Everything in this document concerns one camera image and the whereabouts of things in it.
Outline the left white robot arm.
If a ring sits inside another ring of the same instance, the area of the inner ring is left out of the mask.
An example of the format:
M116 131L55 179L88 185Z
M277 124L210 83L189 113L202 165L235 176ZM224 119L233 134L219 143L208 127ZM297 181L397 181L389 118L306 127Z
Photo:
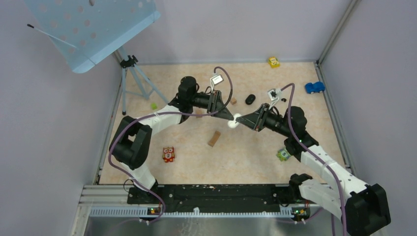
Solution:
M122 164L122 171L140 189L139 197L145 203L154 202L158 195L154 187L156 179L145 164L152 135L185 122L193 115L194 108L205 109L208 116L235 119L224 105L221 91L214 89L223 80L220 74L211 77L211 92L207 93L198 92L196 79L186 76L181 79L176 96L165 107L142 118L126 116L120 122L109 153Z

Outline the white earbud charging case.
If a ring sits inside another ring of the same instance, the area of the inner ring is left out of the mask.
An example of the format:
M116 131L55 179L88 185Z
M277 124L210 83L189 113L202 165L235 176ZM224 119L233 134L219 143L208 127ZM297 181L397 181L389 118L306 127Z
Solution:
M231 129L235 129L239 125L239 122L237 121L237 118L239 118L239 117L241 117L241 114L239 114L239 113L234 114L233 115L233 120L229 120L227 122L228 127L231 128Z

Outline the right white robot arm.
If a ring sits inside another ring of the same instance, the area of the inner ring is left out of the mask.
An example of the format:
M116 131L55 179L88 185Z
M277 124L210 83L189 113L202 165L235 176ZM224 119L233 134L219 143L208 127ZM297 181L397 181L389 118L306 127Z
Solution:
M305 199L320 205L340 219L343 233L351 236L369 236L391 223L386 191L357 178L331 158L306 131L302 108L291 106L281 116L263 104L257 111L237 117L236 122L254 131L267 128L285 136L289 155L327 183L324 186L307 174L292 175L288 195L293 202Z

